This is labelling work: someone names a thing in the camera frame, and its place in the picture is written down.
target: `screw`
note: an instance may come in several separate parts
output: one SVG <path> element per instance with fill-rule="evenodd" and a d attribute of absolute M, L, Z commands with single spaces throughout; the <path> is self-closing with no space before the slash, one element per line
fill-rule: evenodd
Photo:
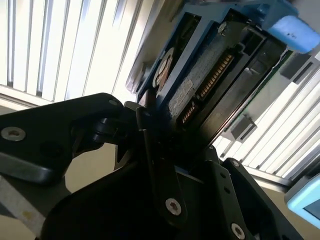
<path fill-rule="evenodd" d="M 238 239 L 244 240 L 246 238 L 245 232 L 238 224 L 232 223 L 231 230 Z"/>
<path fill-rule="evenodd" d="M 236 160 L 232 160 L 233 165 L 238 168 L 240 164 Z"/>
<path fill-rule="evenodd" d="M 109 103 L 114 105 L 114 106 L 118 106 L 118 103 L 115 100 L 110 99 Z"/>
<path fill-rule="evenodd" d="M 174 198 L 168 198 L 165 201 L 166 209 L 175 216 L 179 216 L 181 214 L 181 206 L 180 203 Z"/>
<path fill-rule="evenodd" d="M 222 33 L 226 29 L 226 27 L 227 27 L 226 22 L 221 23 L 221 25 L 218 28 L 218 34 Z"/>
<path fill-rule="evenodd" d="M 26 132 L 19 127 L 9 126 L 1 130 L 1 137 L 8 141 L 19 142 L 26 137 Z"/>

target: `black metal bracket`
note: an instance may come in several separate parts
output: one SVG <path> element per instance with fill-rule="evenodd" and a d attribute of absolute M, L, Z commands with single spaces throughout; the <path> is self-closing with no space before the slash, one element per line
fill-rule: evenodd
<path fill-rule="evenodd" d="M 118 118 L 123 109 L 112 95 L 100 93 L 2 115 L 2 131 L 15 127 L 25 137 L 0 137 L 0 173 L 42 185 L 60 180 L 74 157 L 102 146 L 93 138 L 97 122 Z M 118 137 L 116 131 L 104 134 L 110 142 Z"/>
<path fill-rule="evenodd" d="M 246 226 L 254 236 L 259 235 L 260 239 L 302 240 L 239 161 L 227 158 L 222 166 L 230 173 Z"/>

